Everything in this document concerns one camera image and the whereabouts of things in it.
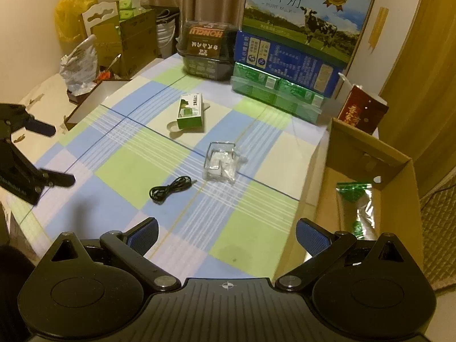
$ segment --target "metal screw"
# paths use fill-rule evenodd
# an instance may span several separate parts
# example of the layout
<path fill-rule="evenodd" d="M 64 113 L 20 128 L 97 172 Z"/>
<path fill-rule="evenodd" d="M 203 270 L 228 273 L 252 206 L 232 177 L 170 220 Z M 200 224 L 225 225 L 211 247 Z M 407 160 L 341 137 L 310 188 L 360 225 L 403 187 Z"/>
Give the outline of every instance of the metal screw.
<path fill-rule="evenodd" d="M 158 278 L 155 278 L 154 283 L 161 289 L 165 290 L 166 288 L 172 287 L 174 284 L 176 284 L 177 279 L 174 276 L 161 275 Z"/>
<path fill-rule="evenodd" d="M 285 275 L 279 279 L 279 283 L 288 289 L 292 289 L 301 284 L 301 279 L 294 275 Z"/>

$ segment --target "cable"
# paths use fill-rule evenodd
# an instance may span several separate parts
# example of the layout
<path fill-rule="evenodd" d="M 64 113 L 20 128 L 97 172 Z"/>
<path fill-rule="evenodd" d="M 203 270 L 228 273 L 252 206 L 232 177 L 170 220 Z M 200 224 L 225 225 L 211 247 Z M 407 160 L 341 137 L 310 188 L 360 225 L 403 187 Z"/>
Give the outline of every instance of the cable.
<path fill-rule="evenodd" d="M 149 190 L 149 196 L 155 203 L 162 204 L 170 194 L 183 192 L 191 188 L 196 182 L 196 180 L 192 181 L 190 176 L 181 176 L 170 183 L 170 185 L 154 186 Z"/>
<path fill-rule="evenodd" d="M 437 190 L 436 192 L 432 193 L 432 195 L 430 196 L 430 198 L 428 199 L 428 201 L 426 202 L 426 204 L 423 206 L 423 208 L 421 208 L 421 211 L 422 211 L 423 209 L 425 209 L 425 207 L 426 207 L 427 204 L 430 202 L 430 200 L 434 197 L 435 194 L 444 192 L 445 190 L 450 190 L 451 188 L 454 188 L 455 186 L 456 186 L 456 184 L 453 184 L 453 185 L 449 186 L 448 188 L 440 189 L 440 190 Z"/>

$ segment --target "yellow plastic bag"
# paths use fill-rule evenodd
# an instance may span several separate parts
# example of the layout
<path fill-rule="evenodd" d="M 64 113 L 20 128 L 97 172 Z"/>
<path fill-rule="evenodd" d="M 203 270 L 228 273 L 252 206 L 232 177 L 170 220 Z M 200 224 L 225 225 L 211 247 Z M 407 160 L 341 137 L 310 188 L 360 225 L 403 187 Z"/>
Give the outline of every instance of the yellow plastic bag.
<path fill-rule="evenodd" d="M 54 11 L 57 34 L 63 42 L 82 41 L 85 38 L 81 14 L 98 0 L 60 0 Z"/>

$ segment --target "plaid tablecloth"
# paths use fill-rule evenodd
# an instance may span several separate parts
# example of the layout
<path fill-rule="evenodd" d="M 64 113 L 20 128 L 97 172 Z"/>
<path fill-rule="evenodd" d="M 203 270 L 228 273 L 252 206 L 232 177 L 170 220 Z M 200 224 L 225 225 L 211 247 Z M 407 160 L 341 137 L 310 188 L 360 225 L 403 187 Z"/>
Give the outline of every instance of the plaid tablecloth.
<path fill-rule="evenodd" d="M 173 139 L 166 124 L 189 92 L 211 105 L 205 132 Z M 173 56 L 111 95 L 38 161 L 74 174 L 72 188 L 47 189 L 36 207 L 13 196 L 9 205 L 39 256 L 60 232 L 97 238 L 152 216 L 160 237 L 145 257 L 182 281 L 272 277 L 323 131 L 229 83 L 187 76 Z M 234 141 L 247 157 L 234 185 L 202 179 L 211 141 Z M 149 198 L 152 186 L 182 175 L 198 182 L 162 205 Z"/>

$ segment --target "crosshair logo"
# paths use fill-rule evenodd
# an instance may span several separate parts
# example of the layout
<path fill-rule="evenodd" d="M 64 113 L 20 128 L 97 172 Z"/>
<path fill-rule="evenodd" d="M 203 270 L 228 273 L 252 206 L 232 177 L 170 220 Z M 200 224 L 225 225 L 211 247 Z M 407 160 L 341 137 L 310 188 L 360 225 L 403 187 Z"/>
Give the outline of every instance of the crosshair logo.
<path fill-rule="evenodd" d="M 235 287 L 235 285 L 233 283 L 230 283 L 229 281 L 226 281 L 225 283 L 223 283 L 221 285 L 221 287 L 224 287 L 226 290 L 229 290 L 231 289 L 232 287 Z"/>

